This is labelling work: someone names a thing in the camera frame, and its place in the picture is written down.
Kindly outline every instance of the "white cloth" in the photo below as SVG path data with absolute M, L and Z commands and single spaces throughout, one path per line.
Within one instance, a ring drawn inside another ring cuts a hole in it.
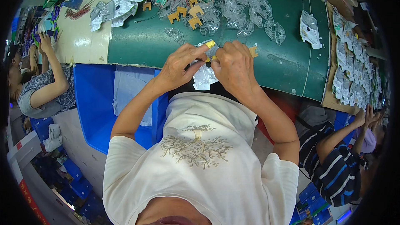
M 154 69 L 117 65 L 114 77 L 114 115 L 118 116 L 123 108 L 134 98 L 142 88 L 154 78 Z M 147 109 L 141 126 L 151 126 L 152 106 Z
M 213 225 L 287 225 L 299 168 L 271 153 L 263 168 L 251 143 L 256 115 L 207 93 L 180 93 L 167 108 L 164 137 L 145 150 L 110 140 L 103 203 L 114 224 L 134 225 L 155 197 L 190 202 Z

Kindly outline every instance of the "green work surface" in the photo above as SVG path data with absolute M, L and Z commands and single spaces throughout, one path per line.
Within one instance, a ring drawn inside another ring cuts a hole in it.
M 329 58 L 329 30 L 325 2 L 321 0 L 268 0 L 273 8 L 274 20 L 285 29 L 286 39 L 281 46 L 271 41 L 264 28 L 257 28 L 247 38 L 239 38 L 248 47 L 257 43 L 258 57 L 254 58 L 254 74 L 264 87 L 322 101 Z M 299 34 L 302 10 L 314 14 L 322 39 L 322 49 L 313 50 L 303 42 Z M 213 39 L 218 46 L 226 41 L 238 39 L 237 29 L 226 28 L 226 18 L 220 17 L 221 26 L 217 33 L 202 36 L 197 28 L 193 31 L 184 27 L 183 21 L 160 20 L 157 7 L 151 11 L 139 9 L 129 17 L 122 27 L 113 28 L 108 48 L 108 63 L 162 68 L 168 55 L 179 44 L 164 33 L 165 28 L 178 28 L 185 42 L 198 44 Z M 148 19 L 139 23 L 135 21 Z

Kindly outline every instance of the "yellow tape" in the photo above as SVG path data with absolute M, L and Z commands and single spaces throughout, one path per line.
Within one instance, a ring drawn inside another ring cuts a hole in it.
M 211 41 L 209 41 L 209 42 L 206 42 L 206 45 L 207 45 L 207 47 L 208 47 L 209 49 L 211 49 L 211 47 L 213 47 L 213 46 L 215 45 L 215 42 L 214 42 L 214 40 L 211 40 Z

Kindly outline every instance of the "striped shirt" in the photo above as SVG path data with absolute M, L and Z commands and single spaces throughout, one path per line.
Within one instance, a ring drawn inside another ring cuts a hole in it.
M 360 166 L 366 168 L 366 161 L 341 141 L 321 165 L 316 144 L 333 133 L 334 126 L 327 121 L 308 128 L 300 138 L 299 167 L 305 168 L 321 196 L 332 206 L 343 206 L 358 200 L 361 189 Z

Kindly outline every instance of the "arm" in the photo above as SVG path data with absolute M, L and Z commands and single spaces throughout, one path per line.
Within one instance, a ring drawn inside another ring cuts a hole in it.
M 42 54 L 42 73 L 49 70 L 49 61 L 46 53 L 42 50 L 42 43 L 39 43 L 39 52 Z
M 36 63 L 35 59 L 35 52 L 36 52 L 36 45 L 31 45 L 29 48 L 29 64 L 30 64 L 30 71 L 35 71 L 36 75 L 39 75 L 39 68 Z
M 268 133 L 276 142 L 274 152 L 280 160 L 298 164 L 300 143 L 296 128 L 258 85 L 248 47 L 237 40 L 226 42 L 223 48 L 217 50 L 216 56 L 211 67 L 223 87 L 263 119 Z
M 40 39 L 42 40 L 42 49 L 47 54 L 48 61 L 53 69 L 54 82 L 38 89 L 32 94 L 30 97 L 32 108 L 39 108 L 63 94 L 69 88 L 67 78 L 51 46 L 50 37 L 41 33 Z
M 357 129 L 358 127 L 364 124 L 365 124 L 365 112 L 363 110 L 360 110 L 351 124 L 339 129 L 336 132 L 333 132 L 332 134 L 330 134 L 329 136 L 318 142 L 316 149 L 318 158 L 320 160 L 320 164 L 323 164 L 324 160 L 329 155 L 329 153 L 331 153 L 332 150 L 335 149 L 335 146 L 338 145 L 343 140 L 343 138 L 345 138 L 348 134 L 350 134 L 350 132 L 352 132 L 353 130 Z
M 372 122 L 377 121 L 375 119 L 379 118 L 378 115 L 376 115 L 374 117 L 374 110 L 373 110 L 371 105 L 368 104 L 366 110 L 367 110 L 367 112 L 365 114 L 365 123 L 362 125 L 361 132 L 360 132 L 359 136 L 356 139 L 356 142 L 354 143 L 354 145 L 352 147 L 352 151 L 356 152 L 357 154 L 360 154 L 360 152 L 361 152 L 361 147 L 362 147 L 362 143 L 363 143 L 364 138 L 365 138 L 365 133 L 367 132 L 367 129 L 369 128 L 370 124 Z
M 206 45 L 196 48 L 185 43 L 172 53 L 161 72 L 150 80 L 119 114 L 111 131 L 111 138 L 124 136 L 134 140 L 134 134 L 150 104 L 162 94 L 189 82 L 204 62 L 194 63 L 187 71 L 185 67 L 196 58 L 206 60 L 204 52 L 207 50 Z

